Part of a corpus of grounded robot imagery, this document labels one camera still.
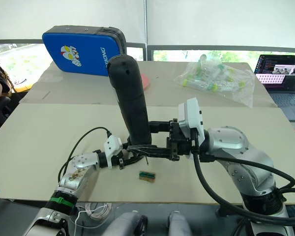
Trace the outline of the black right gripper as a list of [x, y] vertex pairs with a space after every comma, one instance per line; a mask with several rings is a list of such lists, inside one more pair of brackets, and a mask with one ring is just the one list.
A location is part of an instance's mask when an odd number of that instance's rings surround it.
[[168, 132], [166, 148], [155, 145], [133, 145], [140, 155], [146, 157], [166, 158], [171, 161], [179, 161], [181, 155], [189, 155], [191, 140], [183, 134], [177, 119], [170, 121], [149, 121], [151, 133]]

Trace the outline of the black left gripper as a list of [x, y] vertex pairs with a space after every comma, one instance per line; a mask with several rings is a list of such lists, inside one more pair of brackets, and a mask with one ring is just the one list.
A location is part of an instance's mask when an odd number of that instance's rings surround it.
[[132, 165], [140, 161], [143, 156], [134, 156], [138, 153], [138, 151], [132, 147], [129, 143], [122, 144], [122, 150], [112, 157], [112, 165], [118, 166], [120, 170], [124, 169], [125, 166]]

